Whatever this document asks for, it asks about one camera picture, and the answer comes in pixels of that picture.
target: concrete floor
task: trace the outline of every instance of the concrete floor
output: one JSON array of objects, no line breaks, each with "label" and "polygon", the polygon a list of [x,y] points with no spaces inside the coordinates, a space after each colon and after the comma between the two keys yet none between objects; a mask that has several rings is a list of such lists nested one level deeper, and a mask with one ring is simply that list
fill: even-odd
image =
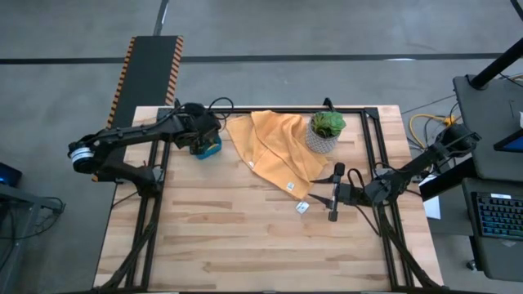
[{"label": "concrete floor", "polygon": [[[151,35],[159,0],[0,0],[0,58],[123,56]],[[508,0],[171,0],[162,34],[182,34],[184,56],[501,52],[523,23]],[[452,77],[491,60],[182,65],[177,97],[237,105],[394,104],[407,110],[453,93]],[[24,172],[21,187],[67,203],[34,238],[20,293],[88,289],[114,191],[73,172],[67,144],[104,126],[121,65],[0,65],[0,161]],[[518,62],[505,74],[523,72]],[[404,116],[447,114],[448,99]],[[423,121],[415,129],[421,134]],[[466,238],[434,235],[445,284],[516,293],[523,283],[464,268]]]}]

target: wooden table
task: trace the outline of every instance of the wooden table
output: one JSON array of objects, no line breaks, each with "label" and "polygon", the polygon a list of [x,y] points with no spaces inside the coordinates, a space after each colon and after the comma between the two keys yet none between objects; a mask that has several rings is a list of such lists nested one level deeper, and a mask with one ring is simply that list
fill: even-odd
[{"label": "wooden table", "polygon": [[[399,107],[378,108],[390,164],[401,167],[411,158]],[[138,107],[134,124],[153,123],[157,109]],[[332,174],[333,163],[340,161],[358,168],[368,183],[360,117],[344,117],[347,127],[321,176]],[[382,240],[354,207],[338,206],[338,222],[332,223],[324,205],[307,196],[311,206],[298,214],[296,200],[251,172],[226,131],[221,138],[221,152],[202,161],[187,149],[171,148],[150,291],[390,289]],[[125,162],[143,165],[149,151],[150,143],[130,146]],[[379,158],[377,147],[374,152]],[[135,190],[133,185],[119,186],[114,201]],[[331,191],[331,185],[315,185],[311,192],[330,197]],[[105,282],[129,253],[139,202],[138,196],[130,198],[111,212],[95,286]],[[398,205],[409,250],[429,276],[442,283],[420,197],[403,194]],[[363,209],[372,219],[371,210]],[[403,281],[396,250],[395,260]],[[137,273],[139,283],[140,262]]]}]

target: keyboard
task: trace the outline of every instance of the keyboard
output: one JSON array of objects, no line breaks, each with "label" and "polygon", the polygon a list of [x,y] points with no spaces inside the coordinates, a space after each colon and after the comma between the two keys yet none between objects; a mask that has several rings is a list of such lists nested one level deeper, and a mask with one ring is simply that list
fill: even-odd
[{"label": "keyboard", "polygon": [[472,195],[483,236],[523,240],[523,198],[490,193]]}]

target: orange cloth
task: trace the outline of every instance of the orange cloth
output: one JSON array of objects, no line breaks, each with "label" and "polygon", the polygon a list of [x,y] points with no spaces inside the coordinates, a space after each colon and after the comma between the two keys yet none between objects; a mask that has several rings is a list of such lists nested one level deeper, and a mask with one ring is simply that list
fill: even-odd
[{"label": "orange cloth", "polygon": [[262,178],[303,199],[327,164],[305,143],[307,124],[299,114],[252,112],[227,122],[238,155]]}]

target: white pot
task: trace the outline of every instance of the white pot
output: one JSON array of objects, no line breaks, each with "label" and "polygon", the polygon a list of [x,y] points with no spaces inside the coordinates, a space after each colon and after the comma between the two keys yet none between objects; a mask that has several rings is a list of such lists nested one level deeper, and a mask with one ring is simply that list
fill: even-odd
[{"label": "white pot", "polygon": [[305,134],[305,142],[310,150],[319,154],[326,154],[333,151],[339,136],[340,134],[331,138],[322,138],[320,135],[312,131],[312,119],[310,119]]}]

